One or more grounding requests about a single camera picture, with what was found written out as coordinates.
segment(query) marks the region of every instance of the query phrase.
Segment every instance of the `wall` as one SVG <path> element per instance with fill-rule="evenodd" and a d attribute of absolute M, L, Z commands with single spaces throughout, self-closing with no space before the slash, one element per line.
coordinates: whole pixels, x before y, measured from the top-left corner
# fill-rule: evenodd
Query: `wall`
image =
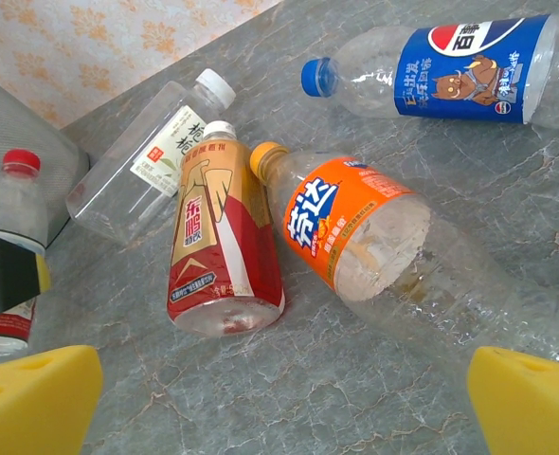
<path fill-rule="evenodd" d="M 0 85 L 62 127 L 279 0 L 0 0 Z"/>

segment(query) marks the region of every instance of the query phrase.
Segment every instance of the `orange bottle label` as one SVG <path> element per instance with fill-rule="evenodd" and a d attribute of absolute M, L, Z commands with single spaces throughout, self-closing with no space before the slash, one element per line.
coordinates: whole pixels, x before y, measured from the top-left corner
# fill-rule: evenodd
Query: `orange bottle label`
<path fill-rule="evenodd" d="M 334 289 L 334 271 L 359 226 L 408 188 L 353 158 L 335 158 L 298 185 L 284 215 L 288 245 Z"/>

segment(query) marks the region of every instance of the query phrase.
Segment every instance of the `clear plastic bottle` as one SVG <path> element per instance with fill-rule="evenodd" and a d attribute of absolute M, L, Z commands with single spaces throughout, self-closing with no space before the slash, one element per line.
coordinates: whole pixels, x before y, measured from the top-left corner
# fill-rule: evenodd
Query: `clear plastic bottle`
<path fill-rule="evenodd" d="M 518 21 L 373 28 L 332 58 L 308 62 L 302 86 L 362 117 L 477 118 L 559 129 L 559 13 Z M 461 41 L 468 50 L 457 43 L 463 31 L 471 32 L 463 35 L 470 42 Z"/>
<path fill-rule="evenodd" d="M 213 121 L 183 159 L 167 309 L 201 337 L 273 323 L 285 297 L 264 187 L 230 123 Z"/>
<path fill-rule="evenodd" d="M 301 191 L 303 184 L 307 188 L 307 182 L 320 176 L 320 184 L 334 183 L 324 178 L 331 162 L 344 171 L 335 179 L 328 218 L 339 227 L 343 216 L 346 222 L 334 232 L 334 245 L 340 238 L 344 243 L 334 255 L 334 273 L 326 275 L 334 250 L 330 259 L 320 258 L 321 249 L 312 259 L 312 250 L 301 247 L 289 227 L 295 200 L 307 195 Z M 559 361 L 559 291 L 508 276 L 481 245 L 420 195 L 354 158 L 333 153 L 289 154 L 278 144 L 266 143 L 255 149 L 250 165 L 267 186 L 274 224 L 290 247 L 369 326 L 428 355 L 455 375 L 460 386 L 479 346 Z M 383 193 L 380 198 L 370 186 Z M 354 207 L 345 209 L 345 201 Z M 349 210 L 357 215 L 347 216 Z M 313 237 L 323 236 L 321 223 L 316 230 L 316 219 L 309 215 L 314 221 L 311 233 L 318 234 Z"/>
<path fill-rule="evenodd" d="M 66 197 L 79 225 L 130 243 L 176 194 L 180 161 L 235 99 L 206 69 L 190 89 L 168 82 Z"/>
<path fill-rule="evenodd" d="M 39 157 L 21 149 L 3 158 L 0 173 L 0 238 L 44 255 L 48 234 L 45 196 L 37 183 Z M 27 347 L 35 299 L 0 315 L 0 355 Z"/>

